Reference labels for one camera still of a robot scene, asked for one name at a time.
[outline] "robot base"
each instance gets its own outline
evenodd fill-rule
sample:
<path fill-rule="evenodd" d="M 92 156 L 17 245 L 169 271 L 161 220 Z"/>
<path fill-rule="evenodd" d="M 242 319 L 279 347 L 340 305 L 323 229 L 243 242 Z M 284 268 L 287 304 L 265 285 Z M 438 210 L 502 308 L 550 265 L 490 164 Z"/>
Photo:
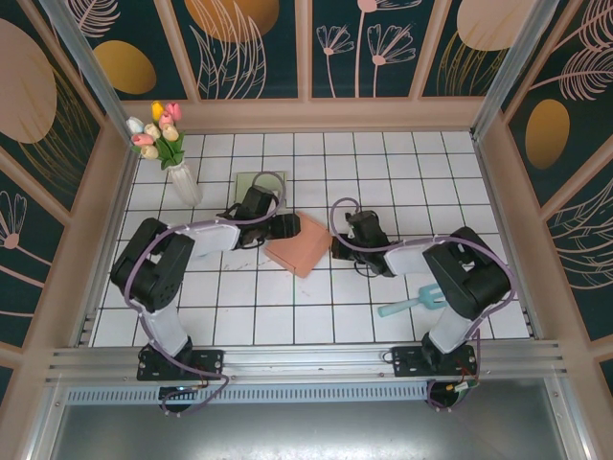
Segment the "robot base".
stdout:
<path fill-rule="evenodd" d="M 138 354 L 138 372 L 136 380 L 139 381 L 183 381 L 200 380 L 200 376 L 179 369 L 168 362 L 160 353 L 146 346 Z M 223 371 L 223 351 L 221 350 L 191 350 L 187 359 L 177 360 L 184 364 L 206 372 L 221 374 Z"/>
<path fill-rule="evenodd" d="M 422 346 L 395 347 L 392 354 L 392 365 L 396 377 L 454 377 L 462 375 L 465 367 L 471 374 L 477 372 L 475 351 L 470 345 L 462 345 L 444 356 L 439 368 L 435 371 L 423 357 Z"/>

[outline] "pink tulip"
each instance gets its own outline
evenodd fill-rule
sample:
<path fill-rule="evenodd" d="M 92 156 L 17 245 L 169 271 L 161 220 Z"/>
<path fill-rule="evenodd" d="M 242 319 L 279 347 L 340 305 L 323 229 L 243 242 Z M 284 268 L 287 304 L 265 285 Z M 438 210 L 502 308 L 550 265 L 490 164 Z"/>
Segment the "pink tulip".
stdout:
<path fill-rule="evenodd" d="M 135 146 L 152 146 L 155 140 L 148 134 L 134 134 L 132 136 L 132 142 Z"/>
<path fill-rule="evenodd" d="M 164 110 L 164 112 L 162 112 L 162 116 L 160 117 L 160 121 L 158 122 L 158 125 L 160 126 L 160 128 L 164 129 L 166 125 L 172 126 L 172 124 L 173 124 L 172 115 L 170 115 L 169 112 Z"/>
<path fill-rule="evenodd" d="M 171 115 L 172 119 L 175 122 L 178 122 L 179 120 L 181 120 L 181 107 L 179 106 L 178 103 L 167 103 L 166 104 L 166 111 L 169 112 L 169 114 Z"/>

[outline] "white tile floor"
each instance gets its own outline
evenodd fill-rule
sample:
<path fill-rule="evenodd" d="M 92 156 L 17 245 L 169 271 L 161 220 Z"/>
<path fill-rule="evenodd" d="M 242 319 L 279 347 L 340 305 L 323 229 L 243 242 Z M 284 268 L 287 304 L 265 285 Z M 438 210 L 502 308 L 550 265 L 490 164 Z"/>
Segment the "white tile floor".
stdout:
<path fill-rule="evenodd" d="M 186 158 L 204 198 L 187 209 L 157 162 L 141 160 L 115 257 L 143 219 L 209 219 L 233 203 L 236 173 L 284 171 L 287 206 L 328 224 L 328 209 L 352 196 L 379 215 L 391 239 L 449 234 L 471 226 L 506 260 L 488 194 L 466 132 L 341 132 L 191 135 Z M 343 209 L 337 227 L 347 228 Z M 106 282 L 90 345 L 143 346 L 136 314 Z M 431 275 L 367 279 L 327 255 L 306 279 L 261 250 L 210 254 L 188 266 L 179 317 L 195 345 L 272 345 L 420 340 L 441 310 L 423 306 L 379 318 L 376 308 L 417 296 Z M 483 338 L 529 336 L 519 302 L 482 326 Z"/>

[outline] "light blue spoon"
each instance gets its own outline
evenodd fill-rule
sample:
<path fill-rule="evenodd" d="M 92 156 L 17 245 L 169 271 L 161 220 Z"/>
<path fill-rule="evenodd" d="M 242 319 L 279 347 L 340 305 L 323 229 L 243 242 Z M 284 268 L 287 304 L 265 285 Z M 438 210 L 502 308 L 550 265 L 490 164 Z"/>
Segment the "light blue spoon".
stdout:
<path fill-rule="evenodd" d="M 405 311 L 415 305 L 424 304 L 429 310 L 441 309 L 449 304 L 444 300 L 444 294 L 436 283 L 433 285 L 420 287 L 420 297 L 409 299 L 395 304 L 384 305 L 378 308 L 379 316 L 384 318 L 390 314 Z"/>

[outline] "vase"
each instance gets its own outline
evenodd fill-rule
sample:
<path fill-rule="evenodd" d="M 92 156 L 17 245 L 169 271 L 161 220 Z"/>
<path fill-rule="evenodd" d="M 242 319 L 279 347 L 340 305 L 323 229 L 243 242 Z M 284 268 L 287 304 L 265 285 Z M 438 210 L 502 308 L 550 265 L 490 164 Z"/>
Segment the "vase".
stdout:
<path fill-rule="evenodd" d="M 185 204 L 193 208 L 202 201 L 202 191 L 198 187 L 192 170 L 185 160 L 176 166 L 168 166 L 174 190 Z"/>

